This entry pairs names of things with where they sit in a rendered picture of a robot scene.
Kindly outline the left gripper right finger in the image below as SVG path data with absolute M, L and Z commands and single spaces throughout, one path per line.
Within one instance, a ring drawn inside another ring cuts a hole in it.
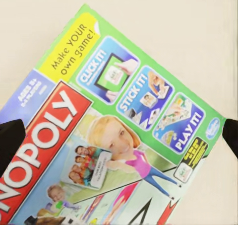
M 222 136 L 238 159 L 238 121 L 226 119 Z

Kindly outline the board game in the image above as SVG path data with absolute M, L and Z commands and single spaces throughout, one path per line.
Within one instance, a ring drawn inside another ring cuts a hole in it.
M 85 3 L 0 110 L 16 119 L 0 225 L 169 225 L 226 121 Z

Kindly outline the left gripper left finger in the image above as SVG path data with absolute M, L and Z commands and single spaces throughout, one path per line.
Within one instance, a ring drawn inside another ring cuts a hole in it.
M 0 178 L 26 137 L 22 119 L 0 124 Z

